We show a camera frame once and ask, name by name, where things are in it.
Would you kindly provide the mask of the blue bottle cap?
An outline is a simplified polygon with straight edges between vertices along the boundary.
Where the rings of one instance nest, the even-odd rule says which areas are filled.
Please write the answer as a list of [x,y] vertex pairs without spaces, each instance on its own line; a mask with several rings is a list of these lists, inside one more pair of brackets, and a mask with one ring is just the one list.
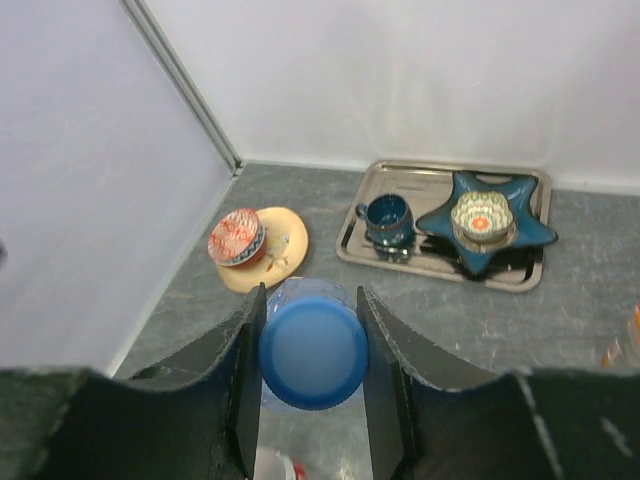
[[352,305],[323,296],[268,301],[259,366],[272,395],[287,406],[340,405],[360,387],[368,360],[367,336]]

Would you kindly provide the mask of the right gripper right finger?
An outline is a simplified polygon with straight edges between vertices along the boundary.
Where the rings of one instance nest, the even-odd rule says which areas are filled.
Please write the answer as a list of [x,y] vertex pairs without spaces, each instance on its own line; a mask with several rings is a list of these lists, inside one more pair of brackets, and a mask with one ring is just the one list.
[[635,479],[639,375],[519,367],[503,374],[444,350],[369,288],[363,382],[377,479]]

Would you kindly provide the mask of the blue cap water bottle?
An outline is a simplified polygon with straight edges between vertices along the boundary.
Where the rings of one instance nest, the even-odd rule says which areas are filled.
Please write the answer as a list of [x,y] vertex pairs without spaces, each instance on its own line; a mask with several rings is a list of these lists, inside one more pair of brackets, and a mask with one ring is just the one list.
[[351,293],[317,278],[285,280],[267,301],[259,360],[257,478],[371,478],[368,347]]

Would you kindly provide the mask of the red cap water bottle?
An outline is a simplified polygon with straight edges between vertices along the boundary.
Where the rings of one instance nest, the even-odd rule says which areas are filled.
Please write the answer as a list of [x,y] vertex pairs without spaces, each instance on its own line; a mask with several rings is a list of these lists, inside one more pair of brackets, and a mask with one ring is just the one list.
[[288,455],[272,448],[258,446],[254,480],[306,480],[304,467]]

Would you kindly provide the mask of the orange tea bottle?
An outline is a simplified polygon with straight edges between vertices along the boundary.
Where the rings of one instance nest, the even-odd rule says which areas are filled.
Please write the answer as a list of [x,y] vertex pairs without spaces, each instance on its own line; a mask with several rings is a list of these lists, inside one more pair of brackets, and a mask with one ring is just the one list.
[[639,326],[640,311],[639,305],[636,305],[623,331],[605,350],[601,358],[603,367],[639,368]]

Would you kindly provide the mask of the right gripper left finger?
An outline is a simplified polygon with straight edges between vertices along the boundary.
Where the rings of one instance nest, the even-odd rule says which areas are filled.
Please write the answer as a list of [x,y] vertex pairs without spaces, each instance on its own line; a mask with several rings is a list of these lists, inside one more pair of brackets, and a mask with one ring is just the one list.
[[1,373],[5,479],[250,479],[266,290],[127,380],[86,367]]

